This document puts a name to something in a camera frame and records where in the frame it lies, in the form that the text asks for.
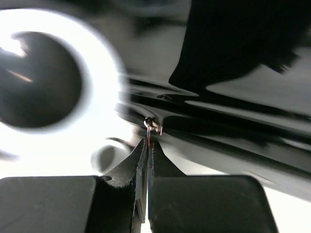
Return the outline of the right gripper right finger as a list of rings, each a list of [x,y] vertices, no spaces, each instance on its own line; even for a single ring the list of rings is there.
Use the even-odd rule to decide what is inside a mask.
[[[186,175],[154,140],[148,218],[154,233],[276,233],[261,184],[247,175]]]

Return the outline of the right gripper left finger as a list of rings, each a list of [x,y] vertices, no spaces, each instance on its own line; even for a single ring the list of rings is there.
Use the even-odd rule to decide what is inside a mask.
[[[3,233],[138,233],[145,222],[148,142],[102,176],[8,177]]]

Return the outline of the white space print suitcase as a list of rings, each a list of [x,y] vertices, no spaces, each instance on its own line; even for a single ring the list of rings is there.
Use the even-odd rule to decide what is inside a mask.
[[[101,171],[146,117],[191,173],[310,201],[310,1],[1,1],[1,157]]]

